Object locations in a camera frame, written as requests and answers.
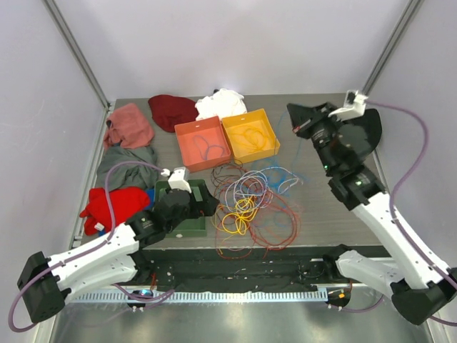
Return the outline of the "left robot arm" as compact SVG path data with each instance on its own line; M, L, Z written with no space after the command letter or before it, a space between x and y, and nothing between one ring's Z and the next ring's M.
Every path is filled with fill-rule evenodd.
M219 203L205 184L196 192L167 189L152 209L135 213L102 237L50 257L43 252L31 255L18 279L15 300L24 302L31 323L38 324L95 289L146 284L153 267L143 249L165 239L187 219L213 216Z

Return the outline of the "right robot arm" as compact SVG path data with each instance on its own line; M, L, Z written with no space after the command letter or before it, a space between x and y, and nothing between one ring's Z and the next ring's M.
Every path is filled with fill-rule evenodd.
M456 269L424 244L364 164L381 140L379 112L367 109L342 118L349 110L331 103L289 103L286 108L294 134L312 142L335 198L376 235L396 263L390 267L342 244L325 255L323 275L330 282L362 282L388 297L408 322L423 324L456 297Z

